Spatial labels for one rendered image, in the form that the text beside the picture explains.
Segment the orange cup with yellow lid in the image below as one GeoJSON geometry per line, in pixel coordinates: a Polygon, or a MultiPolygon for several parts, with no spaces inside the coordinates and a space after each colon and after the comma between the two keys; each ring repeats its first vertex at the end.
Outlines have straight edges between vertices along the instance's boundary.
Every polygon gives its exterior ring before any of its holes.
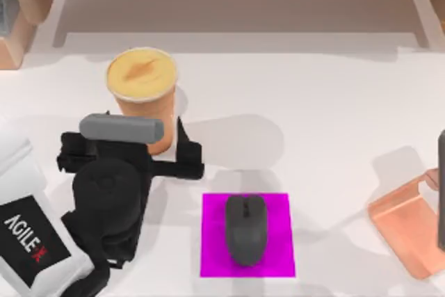
{"type": "Polygon", "coordinates": [[[163,138],[147,146],[152,155],[164,153],[173,142],[177,78],[173,57],[155,48],[126,50],[106,69],[106,87],[123,115],[163,122],[163,138]]]}

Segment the magenta mouse pad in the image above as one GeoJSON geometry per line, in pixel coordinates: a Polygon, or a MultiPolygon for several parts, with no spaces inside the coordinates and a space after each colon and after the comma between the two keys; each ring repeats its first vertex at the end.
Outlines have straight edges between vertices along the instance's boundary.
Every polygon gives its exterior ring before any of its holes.
{"type": "Polygon", "coordinates": [[[239,266],[225,241],[225,203],[231,193],[202,196],[200,276],[202,278],[294,278],[296,265],[289,195],[260,193],[268,210],[268,243],[261,261],[239,266]]]}

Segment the salmon-coloured phone stand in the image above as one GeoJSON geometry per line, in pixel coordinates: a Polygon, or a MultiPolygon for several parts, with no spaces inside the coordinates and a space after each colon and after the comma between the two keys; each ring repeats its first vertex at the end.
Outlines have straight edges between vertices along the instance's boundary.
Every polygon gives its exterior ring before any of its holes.
{"type": "Polygon", "coordinates": [[[445,214],[433,210],[420,194],[422,182],[439,191],[439,170],[427,170],[368,205],[372,223],[418,280],[445,271],[445,250],[439,244],[439,220],[445,214]]]}

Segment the dark grey computer mouse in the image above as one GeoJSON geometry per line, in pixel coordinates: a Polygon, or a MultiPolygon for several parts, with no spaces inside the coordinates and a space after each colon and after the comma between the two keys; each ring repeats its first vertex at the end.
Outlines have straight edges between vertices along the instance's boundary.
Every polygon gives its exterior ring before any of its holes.
{"type": "Polygon", "coordinates": [[[268,243],[268,210],[260,195],[231,195],[225,204],[225,241],[239,266],[257,265],[268,243]]]}

